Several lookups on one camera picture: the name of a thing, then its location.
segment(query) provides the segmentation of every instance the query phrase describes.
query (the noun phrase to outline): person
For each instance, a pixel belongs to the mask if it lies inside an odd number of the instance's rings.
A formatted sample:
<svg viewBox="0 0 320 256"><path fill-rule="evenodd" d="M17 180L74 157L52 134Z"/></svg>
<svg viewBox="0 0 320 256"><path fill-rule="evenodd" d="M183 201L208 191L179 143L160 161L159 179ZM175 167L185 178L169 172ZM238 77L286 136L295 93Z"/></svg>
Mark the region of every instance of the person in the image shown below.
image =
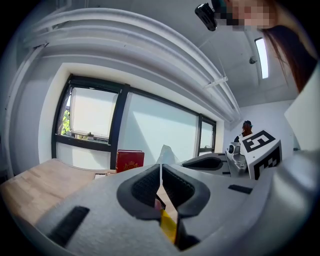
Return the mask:
<svg viewBox="0 0 320 256"><path fill-rule="evenodd" d="M246 137L246 136L252 134L251 128L252 128L251 122L250 122L249 120L244 121L244 123L243 123L243 125L242 125L242 133L239 134L239 135L234 139L234 142L239 142L239 139L240 139L240 138Z"/></svg>
<svg viewBox="0 0 320 256"><path fill-rule="evenodd" d="M255 27L264 34L267 44L271 44L280 61L285 79L285 64L288 64L300 93L319 57L295 17L275 0L219 1L225 5L227 13L231 13L232 20L238 25Z"/></svg>

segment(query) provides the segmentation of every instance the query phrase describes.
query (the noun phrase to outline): red book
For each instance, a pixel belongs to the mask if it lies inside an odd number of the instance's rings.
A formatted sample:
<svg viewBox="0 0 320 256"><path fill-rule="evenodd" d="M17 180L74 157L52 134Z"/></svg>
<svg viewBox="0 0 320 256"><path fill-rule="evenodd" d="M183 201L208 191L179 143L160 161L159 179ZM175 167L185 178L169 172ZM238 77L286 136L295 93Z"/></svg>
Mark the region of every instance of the red book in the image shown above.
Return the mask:
<svg viewBox="0 0 320 256"><path fill-rule="evenodd" d="M121 173L144 166L145 153L141 150L118 150L116 153L115 172Z"/></svg>

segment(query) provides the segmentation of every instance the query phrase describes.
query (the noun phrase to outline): black window frame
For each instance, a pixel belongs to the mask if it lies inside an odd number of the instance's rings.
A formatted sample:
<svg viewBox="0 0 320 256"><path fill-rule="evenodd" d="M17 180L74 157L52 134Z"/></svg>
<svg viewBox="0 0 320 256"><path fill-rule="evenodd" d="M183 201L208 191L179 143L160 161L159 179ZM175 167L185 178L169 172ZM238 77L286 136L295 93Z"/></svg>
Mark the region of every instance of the black window frame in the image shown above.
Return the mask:
<svg viewBox="0 0 320 256"><path fill-rule="evenodd" d="M108 144L106 143L99 143L92 140L83 140L77 139L69 136L64 136L58 134L58 124L60 123L60 119L62 118L62 107L63 104L66 103L67 98L69 97L71 91L70 88L84 88L84 89L92 89L92 90L99 90L99 91L106 91L111 93L117 93L118 97L115 103L113 117L110 126L110 133ZM137 95L141 95L158 102L165 103L172 107L178 108L180 110L186 111L190 114L197 116L198 118L198 127L197 133L195 135L196 139L196 152L195 155L198 156L200 152L208 152L215 150L215 143L216 143L216 122L211 120L210 118L204 116L201 113L197 113L194 110L191 110L185 106L182 106L178 103L175 103L169 99L157 96L150 92L131 87L129 84L122 84L97 78L79 76L70 74L69 78L67 79L64 88L61 92L61 95L58 100L58 104L56 106L53 126L52 126L52 136L51 136L51 155L52 158L57 158L57 142L62 144L67 144L70 146L75 146L78 148L90 149L90 150L97 150L103 152L110 152L110 169L116 169L116 162L117 162L117 150L118 150L118 141L119 141L119 134L120 134L120 127L121 121L123 117L123 113L125 110L126 100L128 93L133 93ZM214 127L213 129L213 140L212 140L212 148L203 149L200 148L201 142L201 129L202 129L202 121L206 122Z"/></svg>
<svg viewBox="0 0 320 256"><path fill-rule="evenodd" d="M207 123L209 125L212 125L212 145L211 147L207 147L207 148L200 148L201 145L201 133L202 133L202 123ZM197 152L197 156L199 156L200 153L203 152L214 152L215 151L215 145L216 145L216 127L217 127L217 122L211 120L210 118L204 116L203 114L199 114L198 116L198 132L197 132L197 136L198 136L198 152Z"/></svg>

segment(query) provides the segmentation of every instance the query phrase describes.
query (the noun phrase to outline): green foliage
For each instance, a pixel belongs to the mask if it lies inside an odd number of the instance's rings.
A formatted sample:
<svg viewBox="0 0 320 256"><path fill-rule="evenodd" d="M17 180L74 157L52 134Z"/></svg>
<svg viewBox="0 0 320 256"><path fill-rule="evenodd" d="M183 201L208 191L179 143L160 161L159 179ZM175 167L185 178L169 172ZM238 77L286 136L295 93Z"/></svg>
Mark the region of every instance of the green foliage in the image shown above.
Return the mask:
<svg viewBox="0 0 320 256"><path fill-rule="evenodd" d="M62 130L61 134L65 135L70 131L70 111L64 111L63 119L62 119Z"/></svg>

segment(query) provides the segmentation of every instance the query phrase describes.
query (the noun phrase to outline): person in background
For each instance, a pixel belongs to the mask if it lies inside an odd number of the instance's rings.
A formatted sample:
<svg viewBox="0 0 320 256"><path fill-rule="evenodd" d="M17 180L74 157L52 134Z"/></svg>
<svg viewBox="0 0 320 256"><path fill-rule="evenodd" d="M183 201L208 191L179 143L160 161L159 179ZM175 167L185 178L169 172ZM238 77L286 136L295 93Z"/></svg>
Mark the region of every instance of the person in background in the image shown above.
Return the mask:
<svg viewBox="0 0 320 256"><path fill-rule="evenodd" d="M313 73L319 56L298 20L276 0L219 0L232 20L260 30L274 49L285 79L290 67L299 93Z"/></svg>
<svg viewBox="0 0 320 256"><path fill-rule="evenodd" d="M239 142L239 138L246 137L246 136L252 134L251 128L252 128L251 122L250 121L244 121L244 123L242 125L242 133L239 134L234 139L234 142Z"/></svg>

